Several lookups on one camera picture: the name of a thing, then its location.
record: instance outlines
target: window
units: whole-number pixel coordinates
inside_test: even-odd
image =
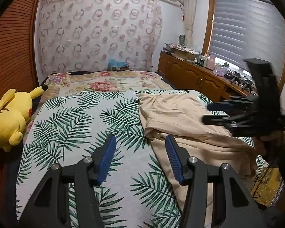
[[[203,53],[228,62],[231,69],[248,78],[251,74],[244,59],[269,61],[280,80],[285,61],[285,21],[276,7],[269,0],[210,0],[211,10]]]
[[[252,77],[252,75],[248,71],[246,71],[246,70],[243,70],[243,73],[249,75],[250,77]]]
[[[215,58],[215,63],[219,63],[219,64],[221,64],[221,65],[224,65],[224,63],[228,63],[230,70],[236,71],[236,72],[238,72],[238,73],[240,73],[240,74],[246,76],[246,78],[252,80],[252,75],[251,75],[251,73],[249,73],[249,72],[246,71],[246,70],[241,69],[240,67],[238,67],[238,66],[236,66],[236,65],[234,65],[234,64],[232,64],[232,63],[229,63],[229,62],[227,62],[227,61],[225,61],[225,60],[223,60],[223,59],[220,59],[220,58],[218,58],[218,57]]]

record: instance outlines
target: dresser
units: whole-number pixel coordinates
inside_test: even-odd
[[[237,84],[231,84],[230,80],[213,74],[212,70],[171,55],[160,54],[158,71],[177,89],[199,91],[213,102],[221,102],[231,96],[249,95]]]

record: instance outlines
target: stuffed toy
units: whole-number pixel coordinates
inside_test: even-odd
[[[30,93],[8,90],[0,100],[0,148],[10,152],[22,140],[22,132],[32,115],[32,99],[40,96],[48,86],[35,88]]]

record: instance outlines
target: box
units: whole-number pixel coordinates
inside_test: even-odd
[[[181,51],[178,49],[175,49],[174,54],[180,58],[183,58],[185,60],[190,60],[190,61],[194,61],[194,59],[198,57],[198,55],[191,54],[190,52]]]
[[[117,71],[117,70],[124,71],[124,70],[129,70],[129,67],[128,66],[124,66],[124,67],[110,67],[110,70],[112,70],[112,71]]]

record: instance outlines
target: wooden wardrobe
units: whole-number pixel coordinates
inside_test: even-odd
[[[34,56],[39,0],[14,0],[0,17],[0,99],[11,88],[30,92],[38,86]]]
[[[9,0],[1,14],[0,99],[8,89],[30,92],[38,85],[34,56],[38,1]],[[15,194],[21,152],[20,146],[8,154],[0,149],[0,221],[5,227],[17,225]]]

